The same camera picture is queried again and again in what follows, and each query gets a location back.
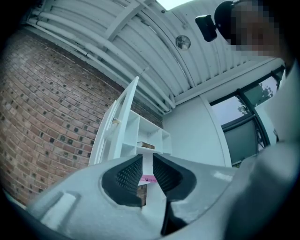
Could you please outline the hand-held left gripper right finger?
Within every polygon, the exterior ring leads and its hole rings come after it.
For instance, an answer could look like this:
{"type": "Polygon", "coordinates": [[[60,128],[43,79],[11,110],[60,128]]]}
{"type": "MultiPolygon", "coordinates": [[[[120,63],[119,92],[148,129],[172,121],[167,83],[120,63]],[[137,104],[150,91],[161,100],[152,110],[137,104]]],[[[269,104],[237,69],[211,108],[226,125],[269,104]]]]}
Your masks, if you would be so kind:
{"type": "Polygon", "coordinates": [[[164,223],[188,225],[205,213],[225,191],[235,168],[153,155],[153,173],[166,196],[164,223]]]}

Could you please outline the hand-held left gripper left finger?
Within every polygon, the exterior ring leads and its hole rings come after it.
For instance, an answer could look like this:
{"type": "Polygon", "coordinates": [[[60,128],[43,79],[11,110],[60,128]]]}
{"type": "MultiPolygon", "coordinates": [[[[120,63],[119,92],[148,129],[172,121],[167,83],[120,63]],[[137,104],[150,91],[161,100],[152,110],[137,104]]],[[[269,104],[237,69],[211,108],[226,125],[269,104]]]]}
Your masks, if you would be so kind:
{"type": "Polygon", "coordinates": [[[71,240],[159,240],[163,216],[142,206],[143,157],[121,157],[78,170],[39,194],[28,212],[71,240]]]}

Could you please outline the white cabinet door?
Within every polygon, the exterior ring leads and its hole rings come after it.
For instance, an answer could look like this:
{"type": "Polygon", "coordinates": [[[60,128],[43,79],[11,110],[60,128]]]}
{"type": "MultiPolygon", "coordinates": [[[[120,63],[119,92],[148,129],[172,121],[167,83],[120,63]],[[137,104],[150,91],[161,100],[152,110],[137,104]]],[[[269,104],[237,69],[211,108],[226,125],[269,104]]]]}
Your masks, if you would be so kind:
{"type": "Polygon", "coordinates": [[[137,76],[106,111],[94,140],[89,166],[120,158],[138,82],[137,76]]]}

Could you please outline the purple book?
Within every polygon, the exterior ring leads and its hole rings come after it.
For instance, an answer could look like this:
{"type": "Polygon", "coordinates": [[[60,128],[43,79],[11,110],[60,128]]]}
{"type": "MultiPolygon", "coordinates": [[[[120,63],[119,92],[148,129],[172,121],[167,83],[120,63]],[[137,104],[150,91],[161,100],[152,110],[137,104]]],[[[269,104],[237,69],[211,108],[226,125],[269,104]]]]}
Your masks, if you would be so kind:
{"type": "Polygon", "coordinates": [[[149,183],[157,183],[157,180],[154,177],[154,175],[142,175],[138,185],[141,186],[149,183]]]}

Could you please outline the dark framed window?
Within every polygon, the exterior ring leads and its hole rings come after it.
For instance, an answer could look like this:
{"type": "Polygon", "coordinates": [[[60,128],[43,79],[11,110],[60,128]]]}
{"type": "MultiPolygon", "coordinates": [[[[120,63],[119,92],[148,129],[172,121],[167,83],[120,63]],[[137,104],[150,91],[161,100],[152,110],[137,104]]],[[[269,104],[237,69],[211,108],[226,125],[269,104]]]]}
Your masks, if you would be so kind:
{"type": "Polygon", "coordinates": [[[265,107],[278,91],[284,70],[281,66],[210,104],[225,134],[233,167],[278,141],[265,107]]]}

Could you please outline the dark brown gold-print book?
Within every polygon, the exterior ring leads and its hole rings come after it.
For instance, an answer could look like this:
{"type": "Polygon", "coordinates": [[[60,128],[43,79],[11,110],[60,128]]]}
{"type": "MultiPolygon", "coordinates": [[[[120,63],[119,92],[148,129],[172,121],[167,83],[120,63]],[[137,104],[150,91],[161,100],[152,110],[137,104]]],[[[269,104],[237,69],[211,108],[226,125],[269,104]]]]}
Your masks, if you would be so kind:
{"type": "Polygon", "coordinates": [[[137,142],[138,147],[148,148],[148,149],[155,149],[155,146],[152,144],[148,144],[146,142],[137,142]]]}

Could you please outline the person's white clothing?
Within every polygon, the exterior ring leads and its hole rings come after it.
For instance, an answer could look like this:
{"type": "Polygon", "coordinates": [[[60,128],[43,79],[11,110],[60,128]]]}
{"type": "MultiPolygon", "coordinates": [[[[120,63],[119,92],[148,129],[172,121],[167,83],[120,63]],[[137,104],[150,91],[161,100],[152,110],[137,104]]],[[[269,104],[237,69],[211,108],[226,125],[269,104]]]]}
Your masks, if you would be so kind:
{"type": "Polygon", "coordinates": [[[286,71],[278,93],[266,104],[279,142],[246,158],[245,183],[233,211],[255,213],[294,209],[300,198],[300,65],[286,71]]]}

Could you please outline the round ceiling fixture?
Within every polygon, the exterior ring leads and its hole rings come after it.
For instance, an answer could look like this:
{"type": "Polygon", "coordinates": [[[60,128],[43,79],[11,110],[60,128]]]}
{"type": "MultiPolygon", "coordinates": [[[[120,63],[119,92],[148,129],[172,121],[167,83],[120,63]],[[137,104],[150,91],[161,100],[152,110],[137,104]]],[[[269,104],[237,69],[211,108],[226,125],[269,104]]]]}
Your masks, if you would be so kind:
{"type": "Polygon", "coordinates": [[[176,46],[183,51],[188,50],[191,46],[191,40],[185,35],[177,36],[175,39],[175,43],[176,46]]]}

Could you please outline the rectangular ceiling light panel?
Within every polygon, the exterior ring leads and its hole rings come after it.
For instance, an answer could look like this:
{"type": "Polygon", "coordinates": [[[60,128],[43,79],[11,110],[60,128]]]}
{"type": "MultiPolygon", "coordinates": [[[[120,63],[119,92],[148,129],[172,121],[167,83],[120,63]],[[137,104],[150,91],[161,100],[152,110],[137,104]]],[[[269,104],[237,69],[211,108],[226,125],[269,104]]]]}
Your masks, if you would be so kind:
{"type": "Polygon", "coordinates": [[[155,0],[165,10],[171,10],[194,0],[155,0]]]}

